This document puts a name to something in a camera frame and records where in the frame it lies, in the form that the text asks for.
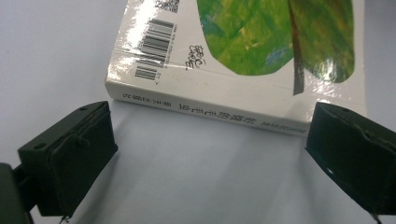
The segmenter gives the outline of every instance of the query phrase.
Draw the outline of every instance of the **book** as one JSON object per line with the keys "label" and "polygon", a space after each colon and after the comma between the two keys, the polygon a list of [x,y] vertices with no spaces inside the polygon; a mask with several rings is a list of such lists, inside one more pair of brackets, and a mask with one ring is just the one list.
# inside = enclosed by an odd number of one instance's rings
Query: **book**
{"label": "book", "polygon": [[360,0],[129,0],[113,99],[307,136],[316,102],[366,115]]}

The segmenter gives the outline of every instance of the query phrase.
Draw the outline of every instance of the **white table surface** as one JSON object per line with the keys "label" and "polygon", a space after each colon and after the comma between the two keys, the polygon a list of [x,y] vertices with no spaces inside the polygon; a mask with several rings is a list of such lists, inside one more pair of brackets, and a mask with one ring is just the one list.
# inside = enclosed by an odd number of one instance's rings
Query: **white table surface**
{"label": "white table surface", "polygon": [[[1,162],[16,167],[19,147],[79,106],[110,103],[120,150],[70,223],[375,223],[304,138],[111,100],[104,79],[125,4],[0,2]],[[368,0],[364,37],[368,117],[393,131],[395,11]]]}

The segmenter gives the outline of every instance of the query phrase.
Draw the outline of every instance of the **green leaf illustration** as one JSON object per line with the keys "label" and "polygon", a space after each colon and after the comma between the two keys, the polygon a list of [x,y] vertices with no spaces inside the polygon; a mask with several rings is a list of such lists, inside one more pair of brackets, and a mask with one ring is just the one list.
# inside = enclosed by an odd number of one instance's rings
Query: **green leaf illustration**
{"label": "green leaf illustration", "polygon": [[294,94],[304,69],[343,82],[354,71],[351,0],[197,0],[214,58],[239,75],[276,72],[294,57]]}

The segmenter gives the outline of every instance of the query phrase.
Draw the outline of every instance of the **screw hole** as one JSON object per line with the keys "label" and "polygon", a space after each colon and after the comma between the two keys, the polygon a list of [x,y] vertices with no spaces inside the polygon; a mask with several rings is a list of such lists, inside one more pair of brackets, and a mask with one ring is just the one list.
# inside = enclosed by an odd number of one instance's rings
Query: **screw hole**
{"label": "screw hole", "polygon": [[35,145],[33,148],[40,149],[40,148],[44,147],[45,145],[46,145],[45,143],[40,143],[40,144]]}

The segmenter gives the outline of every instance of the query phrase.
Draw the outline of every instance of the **barcode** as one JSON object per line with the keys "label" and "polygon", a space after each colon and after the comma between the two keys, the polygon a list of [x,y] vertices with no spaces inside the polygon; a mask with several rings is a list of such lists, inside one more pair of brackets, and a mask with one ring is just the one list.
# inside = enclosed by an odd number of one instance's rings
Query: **barcode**
{"label": "barcode", "polygon": [[140,44],[139,63],[164,67],[166,55],[171,42],[174,24],[152,19]]}
{"label": "barcode", "polygon": [[143,67],[139,65],[136,67],[136,72],[134,73],[136,77],[143,77],[151,80],[155,79],[156,74],[157,74],[157,69]]}

